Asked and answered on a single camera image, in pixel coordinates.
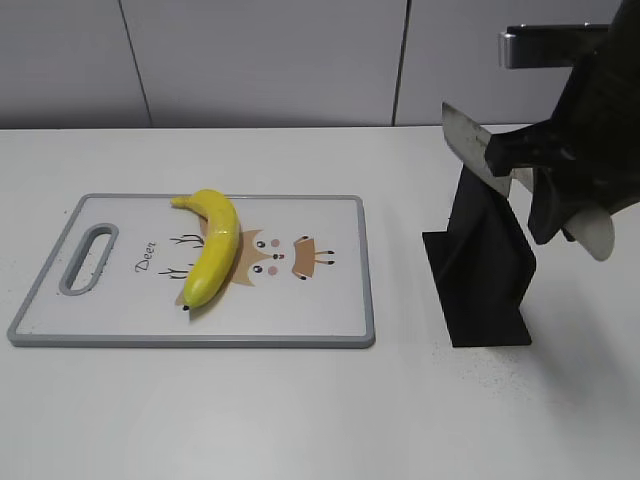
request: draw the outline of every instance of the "banana tip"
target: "banana tip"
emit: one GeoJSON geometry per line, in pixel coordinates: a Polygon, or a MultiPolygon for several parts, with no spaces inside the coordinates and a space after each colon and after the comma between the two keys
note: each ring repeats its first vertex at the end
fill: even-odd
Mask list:
{"type": "Polygon", "coordinates": [[[171,206],[176,208],[183,208],[187,205],[189,197],[173,197],[171,199],[171,206]]]}

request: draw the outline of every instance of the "cutting board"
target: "cutting board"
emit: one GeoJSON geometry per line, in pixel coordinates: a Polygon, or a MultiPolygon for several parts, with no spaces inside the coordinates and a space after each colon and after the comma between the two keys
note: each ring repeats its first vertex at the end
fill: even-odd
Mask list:
{"type": "Polygon", "coordinates": [[[83,197],[8,331],[16,346],[365,348],[362,201],[230,195],[241,247],[221,293],[183,311],[204,242],[174,195],[83,197]]]}

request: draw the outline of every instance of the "white table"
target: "white table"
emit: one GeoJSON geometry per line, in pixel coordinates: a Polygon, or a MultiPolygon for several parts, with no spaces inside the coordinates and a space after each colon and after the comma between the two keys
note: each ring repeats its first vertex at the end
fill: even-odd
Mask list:
{"type": "MultiPolygon", "coordinates": [[[[616,250],[534,248],[531,347],[450,347],[423,230],[440,128],[0,132],[0,318],[88,192],[356,194],[368,350],[20,349],[0,341],[2,479],[601,479],[640,473],[640,208],[616,250]]],[[[524,223],[529,196],[512,203],[524,223]]]]}

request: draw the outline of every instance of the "knife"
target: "knife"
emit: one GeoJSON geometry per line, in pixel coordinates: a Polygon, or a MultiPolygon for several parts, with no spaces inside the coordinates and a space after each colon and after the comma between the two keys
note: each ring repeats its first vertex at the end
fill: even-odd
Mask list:
{"type": "MultiPolygon", "coordinates": [[[[447,144],[462,163],[503,197],[509,197],[513,178],[533,193],[531,168],[514,168],[506,177],[491,173],[484,158],[491,132],[448,103],[442,104],[442,129],[447,144]]],[[[580,210],[565,223],[564,229],[596,260],[604,261],[611,256],[615,231],[611,215],[604,208],[592,206],[580,210]]]]}

